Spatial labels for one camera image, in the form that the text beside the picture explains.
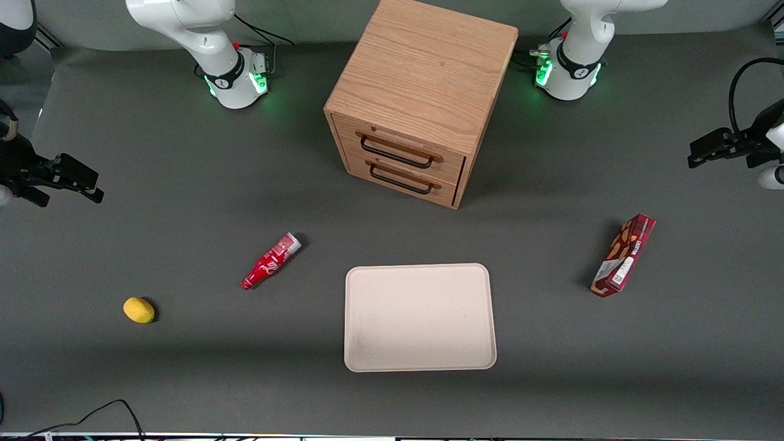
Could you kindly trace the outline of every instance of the cardboard box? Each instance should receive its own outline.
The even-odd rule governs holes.
[[[610,254],[593,278],[590,286],[593,293],[599,297],[607,297],[623,290],[654,225],[655,220],[638,214],[621,227],[621,232],[610,245]]]

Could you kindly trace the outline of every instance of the black metal handle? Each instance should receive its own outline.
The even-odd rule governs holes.
[[[421,195],[426,195],[426,194],[430,193],[430,190],[433,189],[433,185],[432,184],[428,184],[427,185],[427,190],[423,190],[421,188],[413,187],[413,186],[408,185],[408,184],[403,184],[402,182],[398,182],[398,181],[396,181],[394,179],[390,179],[388,177],[381,176],[378,173],[373,173],[373,170],[375,170],[375,169],[376,169],[376,164],[371,164],[370,165],[370,176],[372,176],[372,177],[374,177],[374,178],[376,178],[378,180],[383,180],[384,182],[387,182],[388,184],[397,185],[400,188],[405,188],[408,191],[413,191],[413,192],[419,193]]]
[[[433,164],[433,157],[431,156],[430,159],[427,160],[424,164],[417,161],[412,161],[411,159],[403,158],[402,156],[393,155],[391,153],[387,153],[383,150],[379,150],[378,148],[372,148],[365,144],[365,141],[368,140],[366,135],[362,135],[362,139],[359,141],[359,144],[362,146],[362,150],[369,151],[379,156],[383,156],[384,158],[394,159],[398,162],[403,162],[407,166],[416,167],[418,169],[426,169],[429,168]]]

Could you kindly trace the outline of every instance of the label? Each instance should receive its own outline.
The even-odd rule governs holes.
[[[632,268],[632,263],[634,263],[634,257],[627,257],[623,261],[621,268],[618,268],[618,272],[615,273],[615,277],[612,278],[612,281],[620,285],[626,278],[626,274],[629,273],[629,269]]]
[[[596,277],[593,278],[593,281],[596,282],[597,280],[603,279],[610,275],[612,270],[618,266],[618,262],[620,262],[618,259],[602,262],[601,266],[599,267],[599,272],[596,273]]]

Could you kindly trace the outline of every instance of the white tray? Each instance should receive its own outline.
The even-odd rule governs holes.
[[[354,372],[488,369],[495,364],[488,270],[352,268],[344,337],[343,361]]]

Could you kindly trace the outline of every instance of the wood grain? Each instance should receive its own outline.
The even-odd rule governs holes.
[[[325,105],[349,173],[356,174],[351,158],[389,164],[451,186],[448,198],[440,189],[437,201],[422,199],[457,208],[516,40],[517,29],[505,24],[413,0],[381,0]],[[420,169],[384,158],[362,149],[363,136],[387,153],[434,161]]]
[[[474,155],[517,29],[382,0],[325,108]]]

